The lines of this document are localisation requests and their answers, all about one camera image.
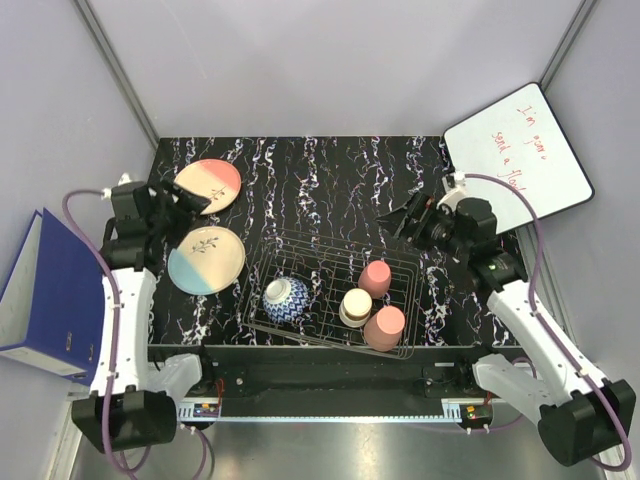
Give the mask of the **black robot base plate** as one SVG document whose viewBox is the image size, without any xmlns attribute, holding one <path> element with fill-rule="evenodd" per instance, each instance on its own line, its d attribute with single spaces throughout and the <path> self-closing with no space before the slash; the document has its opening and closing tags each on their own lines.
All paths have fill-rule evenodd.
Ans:
<svg viewBox="0 0 640 480">
<path fill-rule="evenodd" d="M 487 346 L 418 347 L 397 359 L 328 347 L 207 346 L 195 396 L 236 417 L 426 417 L 444 399 L 478 399 L 471 364 Z"/>
</svg>

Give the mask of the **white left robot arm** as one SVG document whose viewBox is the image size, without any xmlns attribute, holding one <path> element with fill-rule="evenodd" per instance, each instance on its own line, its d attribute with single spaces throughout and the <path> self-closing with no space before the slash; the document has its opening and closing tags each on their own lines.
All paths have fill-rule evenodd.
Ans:
<svg viewBox="0 0 640 480">
<path fill-rule="evenodd" d="M 147 183 L 122 176 L 96 191 L 113 215 L 96 247 L 73 219 L 74 192 L 62 204 L 65 219 L 102 271 L 104 317 L 100 356 L 85 399 L 72 404 L 72 420 L 101 453 L 169 443 L 180 403 L 208 394 L 216 372 L 197 354 L 178 354 L 163 367 L 149 365 L 149 322 L 165 242 L 184 237 L 209 205 L 205 197 L 170 182 Z"/>
</svg>

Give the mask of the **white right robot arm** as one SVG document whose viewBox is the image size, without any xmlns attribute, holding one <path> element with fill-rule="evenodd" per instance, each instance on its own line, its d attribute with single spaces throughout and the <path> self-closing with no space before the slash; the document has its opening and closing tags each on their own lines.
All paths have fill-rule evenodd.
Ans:
<svg viewBox="0 0 640 480">
<path fill-rule="evenodd" d="M 438 249 L 466 267 L 478 296 L 532 363 L 527 374 L 503 355 L 487 354 L 454 371 L 460 393 L 472 397 L 486 390 L 505 400 L 536 426 L 547 451 L 564 466 L 621 447 L 624 457 L 614 469 L 629 467 L 634 390 L 624 380 L 611 381 L 549 315 L 533 279 L 501 247 L 488 201 L 469 197 L 454 208 L 438 207 L 434 198 L 416 193 L 377 221 L 394 238 L 420 250 Z"/>
</svg>

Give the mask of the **pink and cream plate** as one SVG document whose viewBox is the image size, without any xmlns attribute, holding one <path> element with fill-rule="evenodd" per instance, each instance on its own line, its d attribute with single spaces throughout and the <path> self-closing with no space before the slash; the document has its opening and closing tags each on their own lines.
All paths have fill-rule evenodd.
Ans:
<svg viewBox="0 0 640 480">
<path fill-rule="evenodd" d="M 174 183 L 210 201 L 202 215 L 215 214 L 229 207 L 242 187 L 239 171 L 221 159 L 203 159 L 191 163 L 177 174 Z"/>
</svg>

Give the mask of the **blue and cream plate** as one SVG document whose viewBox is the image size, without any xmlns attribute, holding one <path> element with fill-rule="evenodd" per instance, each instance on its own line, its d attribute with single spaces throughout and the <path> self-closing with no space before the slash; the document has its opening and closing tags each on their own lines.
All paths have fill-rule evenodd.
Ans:
<svg viewBox="0 0 640 480">
<path fill-rule="evenodd" d="M 173 284 L 190 295 L 219 293 L 240 276 L 246 260 L 245 247 L 231 230 L 219 226 L 189 232 L 168 258 Z"/>
</svg>

